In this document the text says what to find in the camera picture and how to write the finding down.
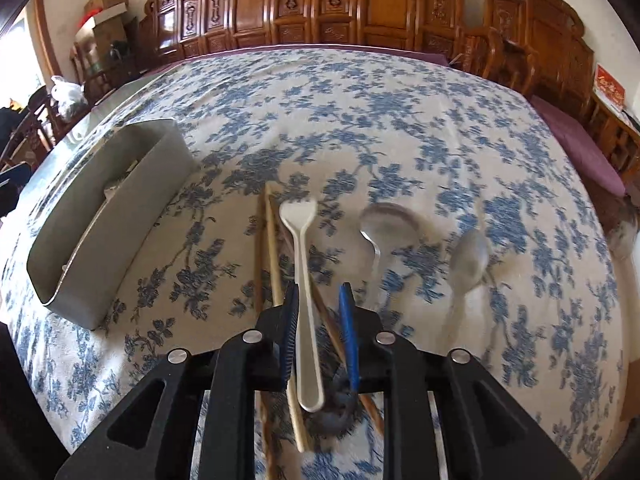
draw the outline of wooden chopstick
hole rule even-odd
[[[258,196],[258,209],[254,245],[254,309],[256,316],[260,316],[264,306],[262,296],[262,247],[264,245],[264,192]],[[271,432],[271,421],[269,420],[269,405],[266,392],[258,393],[258,416],[262,427],[262,451],[266,462],[267,480],[276,480],[278,471],[276,469],[275,456],[273,454],[273,434]]]
[[[276,199],[273,197],[273,195],[271,195],[271,193],[267,194],[267,201],[268,201],[267,207],[270,207],[271,210],[278,210],[278,203],[276,202]],[[280,219],[280,215],[276,215],[276,218],[278,221],[278,228],[280,229],[280,232],[283,233],[284,235],[284,240],[287,245],[287,248],[289,249],[289,253],[293,255],[293,236],[282,223],[282,220]],[[340,338],[340,329],[338,329],[338,326],[336,325],[334,318],[331,316],[331,314],[329,314],[329,310],[327,309],[327,306],[324,304],[324,300],[320,295],[318,286],[313,280],[310,280],[310,281],[311,281],[311,296],[313,297],[314,303],[316,304],[316,308],[318,309],[318,314],[320,315],[320,319],[322,320],[322,322],[324,323],[324,326],[326,327],[326,331],[329,334],[329,339],[331,340],[331,343],[334,345],[335,352],[338,354],[340,361],[342,362],[342,364],[346,365],[347,361],[344,354],[344,344],[342,342],[342,339]],[[373,402],[373,399],[369,394],[359,394],[358,398],[360,399],[360,402],[362,403],[366,412],[369,414],[371,421],[373,422],[373,425],[378,430],[378,433],[384,436],[385,422],[382,419],[382,415],[380,415],[380,410],[376,406],[376,403]]]
[[[274,305],[281,305],[284,302],[282,295],[282,279],[280,277],[280,263],[278,258],[278,244],[276,240],[276,225],[274,217],[280,219],[280,215],[275,214],[278,210],[277,204],[273,208],[273,202],[270,200],[270,187],[266,185],[266,217],[267,217],[267,242],[269,247],[269,263],[271,273],[271,297]],[[306,433],[304,420],[302,419],[302,410],[298,402],[298,393],[296,391],[296,373],[291,371],[291,377],[287,383],[287,403],[289,404],[289,415],[291,417],[291,425],[293,434],[296,439],[296,447],[300,453],[311,450],[309,437]]]

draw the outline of pink seat cushion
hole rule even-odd
[[[578,121],[538,96],[531,98],[531,105],[554,134],[578,173],[589,177],[615,196],[625,195],[625,185],[619,174]]]

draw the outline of clear plastic bag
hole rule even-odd
[[[52,76],[54,87],[51,89],[51,97],[58,102],[58,113],[65,122],[71,119],[85,106],[88,101],[84,97],[82,87],[76,83],[69,83],[60,76]]]

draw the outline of silver screw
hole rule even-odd
[[[379,332],[376,341],[381,345],[392,345],[396,342],[396,334],[392,332]]]
[[[169,352],[169,362],[171,364],[174,365],[179,365],[180,363],[183,363],[186,361],[187,359],[187,351],[183,350],[182,348],[177,348],[175,350],[171,350]]]
[[[451,358],[453,359],[453,362],[458,363],[459,365],[466,365],[471,361],[471,354],[462,348],[456,348],[451,352]]]
[[[259,343],[262,341],[262,332],[259,330],[247,330],[242,335],[242,340],[245,343]]]

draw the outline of tablecloth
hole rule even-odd
[[[103,326],[90,332],[41,306],[28,251],[96,142],[157,118],[178,121],[200,169],[148,234]],[[465,230],[484,232],[491,263],[466,296],[456,344],[481,359],[584,476],[593,474],[623,399],[623,319],[606,240],[561,147],[521,95],[486,80],[420,60],[303,48],[172,68],[103,121],[38,200],[7,219],[2,316],[69,450],[160,355],[217,348],[254,325],[255,212],[267,182],[279,200],[319,201],[309,266],[328,306],[344,281],[357,301],[379,294],[385,327],[427,351],[441,350],[450,251]],[[414,211],[421,240],[397,248],[380,290],[367,291],[373,250],[358,215],[372,202]],[[292,261],[281,256],[280,265],[292,278]],[[261,285],[269,301],[267,273]],[[319,346],[327,367],[335,357],[322,329]],[[366,415],[340,438],[315,437],[317,452],[304,455],[292,444],[282,396],[270,416],[287,479],[382,476],[383,443]],[[256,447],[261,476],[259,435]]]

